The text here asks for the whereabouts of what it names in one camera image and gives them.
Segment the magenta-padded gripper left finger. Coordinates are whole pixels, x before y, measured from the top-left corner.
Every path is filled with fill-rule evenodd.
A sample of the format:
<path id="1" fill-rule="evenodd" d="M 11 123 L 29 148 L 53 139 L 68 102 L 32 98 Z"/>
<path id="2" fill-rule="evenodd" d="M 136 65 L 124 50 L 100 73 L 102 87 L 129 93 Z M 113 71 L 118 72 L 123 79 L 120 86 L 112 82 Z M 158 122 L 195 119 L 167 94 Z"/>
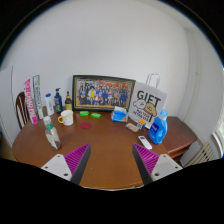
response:
<path id="1" fill-rule="evenodd" d="M 56 154 L 42 169 L 79 185 L 90 154 L 91 145 L 85 144 L 66 155 Z"/>

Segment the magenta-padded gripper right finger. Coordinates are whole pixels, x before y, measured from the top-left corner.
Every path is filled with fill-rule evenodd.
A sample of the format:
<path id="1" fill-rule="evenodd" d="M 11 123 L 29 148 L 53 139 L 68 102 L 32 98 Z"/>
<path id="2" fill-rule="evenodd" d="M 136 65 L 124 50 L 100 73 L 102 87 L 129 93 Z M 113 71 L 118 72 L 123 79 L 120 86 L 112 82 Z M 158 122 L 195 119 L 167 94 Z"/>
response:
<path id="1" fill-rule="evenodd" d="M 132 154 L 144 185 L 182 169 L 182 167 L 167 154 L 158 155 L 152 150 L 148 150 L 138 144 L 133 144 Z"/>

